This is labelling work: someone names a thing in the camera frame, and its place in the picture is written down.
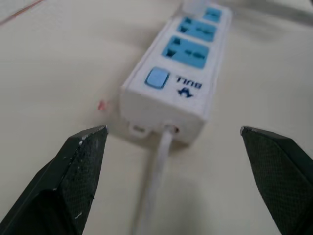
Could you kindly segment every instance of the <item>white power strip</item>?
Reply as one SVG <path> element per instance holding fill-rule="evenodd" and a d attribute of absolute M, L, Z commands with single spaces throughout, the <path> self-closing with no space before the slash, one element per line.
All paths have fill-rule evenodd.
<path fill-rule="evenodd" d="M 120 112 L 130 132 L 145 137 L 175 126 L 192 142 L 208 121 L 231 12 L 208 4 L 203 14 L 174 15 L 122 86 Z"/>

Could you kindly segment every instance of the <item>white power cord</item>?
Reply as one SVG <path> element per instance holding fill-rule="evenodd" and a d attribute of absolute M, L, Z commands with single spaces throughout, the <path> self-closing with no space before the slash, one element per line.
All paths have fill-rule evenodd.
<path fill-rule="evenodd" d="M 141 209 L 137 226 L 134 228 L 134 235 L 147 235 L 150 225 L 150 217 L 156 201 L 157 189 L 160 186 L 161 176 L 164 169 L 165 161 L 168 157 L 170 145 L 175 133 L 175 127 L 166 126 L 164 128 L 157 156 L 153 165 L 148 185 L 144 191 Z"/>

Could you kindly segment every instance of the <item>red line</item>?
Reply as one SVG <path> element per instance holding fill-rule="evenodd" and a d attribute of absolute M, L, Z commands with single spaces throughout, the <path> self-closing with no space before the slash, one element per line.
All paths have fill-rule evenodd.
<path fill-rule="evenodd" d="M 14 19 L 15 17 L 17 17 L 18 15 L 24 13 L 25 11 L 27 11 L 28 9 L 32 8 L 33 6 L 37 5 L 38 3 L 42 2 L 44 0 L 38 0 L 32 4 L 30 4 L 29 6 L 24 7 L 23 9 L 19 10 L 17 13 L 14 13 L 13 15 L 5 18 L 3 21 L 0 21 L 0 26 L 7 23 L 8 21 Z"/>

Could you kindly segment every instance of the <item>blue outlet socket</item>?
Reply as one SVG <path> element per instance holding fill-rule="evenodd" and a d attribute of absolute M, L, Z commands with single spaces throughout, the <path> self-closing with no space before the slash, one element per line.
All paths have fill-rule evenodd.
<path fill-rule="evenodd" d="M 208 21 L 219 23 L 221 20 L 222 11 L 216 8 L 209 7 L 203 16 Z"/>
<path fill-rule="evenodd" d="M 162 55 L 169 59 L 203 69 L 209 51 L 210 49 L 206 46 L 173 36 L 163 50 Z"/>
<path fill-rule="evenodd" d="M 196 21 L 190 17 L 184 17 L 178 26 L 177 31 L 207 42 L 212 42 L 214 40 L 216 27 Z"/>

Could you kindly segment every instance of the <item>beige surface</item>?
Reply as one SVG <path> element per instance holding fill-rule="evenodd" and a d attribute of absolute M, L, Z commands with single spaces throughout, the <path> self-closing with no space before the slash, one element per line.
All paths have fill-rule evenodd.
<path fill-rule="evenodd" d="M 84 234 L 130 234 L 157 138 L 122 138 L 94 109 L 117 94 L 179 3 L 50 0 L 0 28 L 0 219 L 70 135 L 108 123 Z M 174 146 L 152 235 L 279 234 L 255 186 L 242 125 L 292 137 L 313 156 L 312 28 L 236 12 L 211 122 L 189 148 Z"/>

